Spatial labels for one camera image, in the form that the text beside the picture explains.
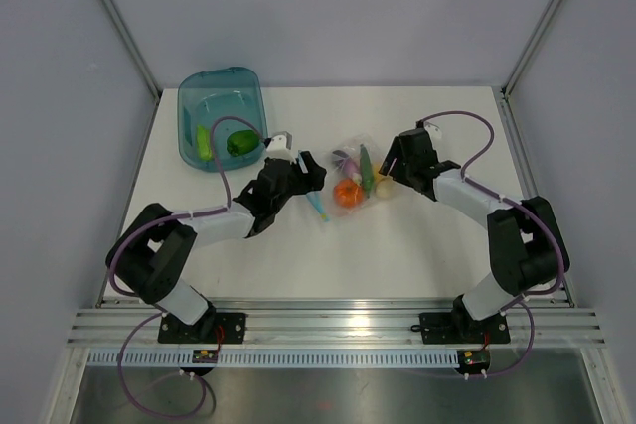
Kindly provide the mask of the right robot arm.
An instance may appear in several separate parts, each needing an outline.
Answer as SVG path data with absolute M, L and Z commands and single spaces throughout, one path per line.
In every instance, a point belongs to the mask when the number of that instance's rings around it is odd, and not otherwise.
M 490 271 L 456 297 L 447 312 L 419 315 L 412 330 L 427 345 L 506 344 L 504 314 L 539 285 L 559 286 L 570 261 L 551 204 L 535 196 L 506 198 L 440 161 L 422 126 L 396 136 L 380 173 L 462 212 L 487 233 Z

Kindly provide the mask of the purple toy eggplant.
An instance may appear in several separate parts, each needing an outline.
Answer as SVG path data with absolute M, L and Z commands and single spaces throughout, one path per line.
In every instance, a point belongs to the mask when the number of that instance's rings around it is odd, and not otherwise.
M 332 152 L 332 163 L 346 178 L 360 185 L 362 175 L 358 163 L 345 151 L 337 149 Z

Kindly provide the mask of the clear zip top bag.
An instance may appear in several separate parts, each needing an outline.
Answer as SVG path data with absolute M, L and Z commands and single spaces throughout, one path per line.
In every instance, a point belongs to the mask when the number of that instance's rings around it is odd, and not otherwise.
M 341 141 L 325 151 L 312 154 L 325 169 L 324 186 L 306 199 L 322 222 L 330 222 L 395 198 L 398 185 L 381 175 L 381 151 L 368 134 Z

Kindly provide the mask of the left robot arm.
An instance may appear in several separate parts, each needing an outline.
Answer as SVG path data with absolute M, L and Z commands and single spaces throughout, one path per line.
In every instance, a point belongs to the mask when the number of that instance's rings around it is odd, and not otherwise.
M 226 206 L 176 213 L 150 204 L 109 250 L 109 278 L 162 312 L 160 343 L 218 342 L 231 325 L 243 324 L 244 315 L 219 312 L 182 278 L 192 251 L 263 233 L 292 197 L 322 191 L 326 175 L 311 153 L 302 151 L 295 160 L 267 158 Z

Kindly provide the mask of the orange toy pumpkin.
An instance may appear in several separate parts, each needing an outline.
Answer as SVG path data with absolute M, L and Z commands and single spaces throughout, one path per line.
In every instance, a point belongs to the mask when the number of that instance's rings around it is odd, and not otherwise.
M 337 206 L 344 209 L 353 209 L 365 199 L 362 187 L 351 179 L 343 179 L 332 190 L 332 196 Z

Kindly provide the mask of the light green toy vegetable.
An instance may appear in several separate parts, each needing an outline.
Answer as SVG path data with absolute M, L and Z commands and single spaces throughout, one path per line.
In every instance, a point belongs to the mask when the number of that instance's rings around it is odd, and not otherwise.
M 214 159 L 210 139 L 209 129 L 203 125 L 198 125 L 196 129 L 196 151 L 201 161 L 208 162 Z

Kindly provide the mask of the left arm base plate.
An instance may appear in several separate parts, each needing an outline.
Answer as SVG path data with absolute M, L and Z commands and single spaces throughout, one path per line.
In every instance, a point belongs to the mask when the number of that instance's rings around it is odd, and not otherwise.
M 244 341 L 247 314 L 216 312 L 204 315 L 195 325 L 187 325 L 168 314 L 161 319 L 157 341 L 168 345 L 240 345 Z

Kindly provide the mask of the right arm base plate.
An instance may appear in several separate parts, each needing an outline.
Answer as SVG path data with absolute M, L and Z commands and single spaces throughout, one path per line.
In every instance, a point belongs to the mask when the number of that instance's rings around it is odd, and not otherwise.
M 469 319 L 460 324 L 450 312 L 418 315 L 410 330 L 421 336 L 425 345 L 505 345 L 511 342 L 506 318 L 492 316 L 482 321 Z

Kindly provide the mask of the green toy bell pepper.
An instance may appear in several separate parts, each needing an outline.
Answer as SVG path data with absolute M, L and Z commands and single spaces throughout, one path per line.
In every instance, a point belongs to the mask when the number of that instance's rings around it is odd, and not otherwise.
M 251 129 L 235 131 L 227 138 L 226 148 L 231 157 L 249 154 L 260 146 L 260 136 Z

